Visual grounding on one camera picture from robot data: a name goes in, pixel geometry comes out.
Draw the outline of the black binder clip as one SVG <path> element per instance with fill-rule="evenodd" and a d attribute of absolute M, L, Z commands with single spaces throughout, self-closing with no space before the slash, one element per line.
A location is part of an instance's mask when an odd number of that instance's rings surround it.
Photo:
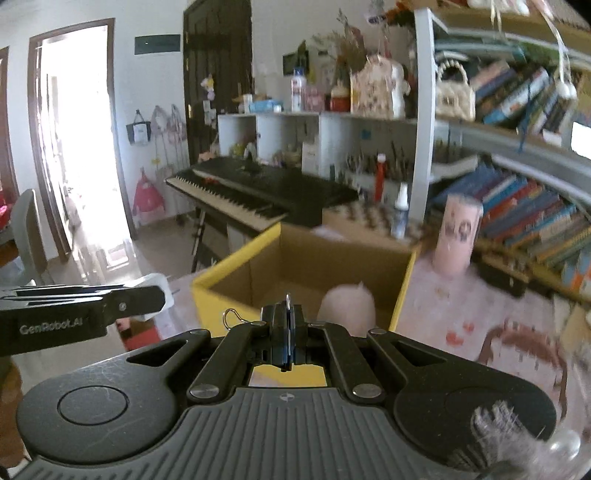
<path fill-rule="evenodd" d="M 280 303 L 267 305 L 262 308 L 259 320 L 246 320 L 235 308 L 228 308 L 221 314 L 221 323 L 226 330 L 230 330 L 228 316 L 233 315 L 239 324 L 259 327 L 263 330 L 262 347 L 263 364 L 273 365 L 281 371 L 291 370 L 296 362 L 296 307 L 291 302 L 290 295 Z"/>

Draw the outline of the pink cartoon desk mat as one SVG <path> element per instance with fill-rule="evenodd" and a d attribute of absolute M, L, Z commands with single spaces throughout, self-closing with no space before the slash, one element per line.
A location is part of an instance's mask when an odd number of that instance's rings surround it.
<path fill-rule="evenodd" d="M 532 291 L 515 298 L 488 285 L 474 267 L 442 276 L 425 256 L 415 264 L 396 332 L 537 385 L 565 427 L 581 436 L 590 431 L 572 357 L 555 333 L 550 299 Z"/>

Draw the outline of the yellow cardboard box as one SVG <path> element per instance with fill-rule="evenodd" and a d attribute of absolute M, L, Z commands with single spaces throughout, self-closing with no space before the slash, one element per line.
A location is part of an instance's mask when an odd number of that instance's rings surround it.
<path fill-rule="evenodd" d="M 191 293 L 201 328 L 211 337 L 228 334 L 221 315 L 229 308 L 242 318 L 259 321 L 260 309 L 286 299 L 290 294 L 304 310 L 304 319 L 321 319 L 318 309 L 332 288 L 359 286 L 373 295 L 375 324 L 394 331 L 404 304 L 416 254 L 346 240 L 329 240 L 310 230 L 277 224 L 215 266 L 196 276 Z M 249 345 L 238 340 L 238 353 L 222 353 L 222 359 L 200 368 L 188 395 L 197 401 L 225 398 L 232 388 L 246 385 L 252 373 L 246 352 Z M 361 346 L 363 356 L 375 370 L 388 394 L 405 387 L 404 377 L 394 367 L 379 365 L 378 353 Z M 259 367 L 263 380 L 290 387 L 325 386 L 320 366 L 294 366 L 282 372 L 271 365 Z"/>

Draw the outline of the pink cartoon cylinder container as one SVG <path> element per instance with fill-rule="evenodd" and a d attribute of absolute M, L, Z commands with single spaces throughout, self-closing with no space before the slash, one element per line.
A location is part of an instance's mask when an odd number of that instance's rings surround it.
<path fill-rule="evenodd" d="M 473 197 L 461 194 L 447 197 L 433 256 L 438 273 L 452 277 L 468 269 L 483 214 L 483 204 Z"/>

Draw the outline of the wooden chessboard box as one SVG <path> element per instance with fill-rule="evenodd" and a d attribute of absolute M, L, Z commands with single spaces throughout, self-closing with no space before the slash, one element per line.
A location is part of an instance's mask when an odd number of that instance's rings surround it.
<path fill-rule="evenodd" d="M 429 227 L 409 222 L 403 239 L 391 233 L 392 215 L 383 204 L 356 201 L 322 211 L 322 226 L 356 243 L 418 255 L 435 247 L 435 234 Z"/>

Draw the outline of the black electric piano keyboard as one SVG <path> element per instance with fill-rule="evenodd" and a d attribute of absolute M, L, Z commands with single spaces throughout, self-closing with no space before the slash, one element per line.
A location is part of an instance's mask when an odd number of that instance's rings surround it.
<path fill-rule="evenodd" d="M 322 211 L 359 198 L 355 189 L 297 169 L 259 165 L 217 157 L 165 179 L 198 210 L 236 230 L 256 236 L 283 222 L 312 228 Z"/>

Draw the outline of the white spray bottle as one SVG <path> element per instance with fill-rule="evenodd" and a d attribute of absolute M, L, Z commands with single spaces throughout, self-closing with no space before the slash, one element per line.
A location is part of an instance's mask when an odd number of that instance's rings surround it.
<path fill-rule="evenodd" d="M 394 239 L 402 240 L 406 236 L 408 214 L 409 214 L 409 194 L 408 184 L 401 183 L 399 187 L 398 196 L 394 201 L 391 219 L 391 236 Z"/>

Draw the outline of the red cap bottle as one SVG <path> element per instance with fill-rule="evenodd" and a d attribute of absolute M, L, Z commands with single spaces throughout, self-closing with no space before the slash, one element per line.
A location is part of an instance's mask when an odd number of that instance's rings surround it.
<path fill-rule="evenodd" d="M 377 155 L 377 172 L 375 177 L 374 201 L 380 203 L 383 200 L 385 181 L 387 176 L 387 156 L 383 153 Z"/>

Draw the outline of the row of leaning books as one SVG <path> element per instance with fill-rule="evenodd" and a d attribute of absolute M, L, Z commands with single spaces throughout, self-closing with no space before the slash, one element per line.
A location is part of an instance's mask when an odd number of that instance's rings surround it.
<path fill-rule="evenodd" d="M 446 181 L 428 201 L 428 218 L 441 221 L 451 196 L 482 207 L 477 244 L 515 254 L 557 276 L 585 275 L 590 263 L 590 213 L 533 178 L 480 162 Z"/>

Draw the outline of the floral paper bag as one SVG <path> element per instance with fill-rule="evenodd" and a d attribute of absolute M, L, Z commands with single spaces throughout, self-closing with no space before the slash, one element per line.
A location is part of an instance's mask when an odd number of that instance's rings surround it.
<path fill-rule="evenodd" d="M 372 55 L 362 70 L 351 75 L 351 112 L 367 118 L 404 119 L 409 93 L 403 65 Z"/>

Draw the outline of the white pearl handbag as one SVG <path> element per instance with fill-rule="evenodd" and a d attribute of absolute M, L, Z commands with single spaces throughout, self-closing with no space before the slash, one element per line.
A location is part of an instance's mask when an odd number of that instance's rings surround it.
<path fill-rule="evenodd" d="M 449 70 L 457 70 L 461 81 L 445 80 Z M 469 84 L 466 70 L 457 60 L 446 60 L 438 67 L 435 111 L 438 117 L 472 122 L 476 119 L 476 94 Z"/>

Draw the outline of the white bookshelf unit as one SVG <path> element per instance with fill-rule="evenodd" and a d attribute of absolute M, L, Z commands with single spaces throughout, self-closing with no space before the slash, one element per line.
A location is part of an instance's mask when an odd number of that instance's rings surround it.
<path fill-rule="evenodd" d="M 413 168 L 408 180 L 410 215 L 423 220 L 434 182 L 435 161 L 458 161 L 470 154 L 485 154 L 493 162 L 557 189 L 582 205 L 590 203 L 590 161 L 577 153 L 541 140 L 520 140 L 501 128 L 437 117 L 435 35 L 451 34 L 446 12 L 421 9 L 418 22 L 417 112 L 404 119 L 373 119 L 353 113 L 263 112 L 224 114 L 217 118 L 221 155 L 249 138 L 256 143 L 259 161 L 270 162 L 297 142 L 297 129 L 307 125 L 315 134 L 315 159 L 304 161 L 304 172 L 325 179 L 345 172 L 346 157 L 374 151 L 396 150 L 390 159 L 407 157 Z"/>

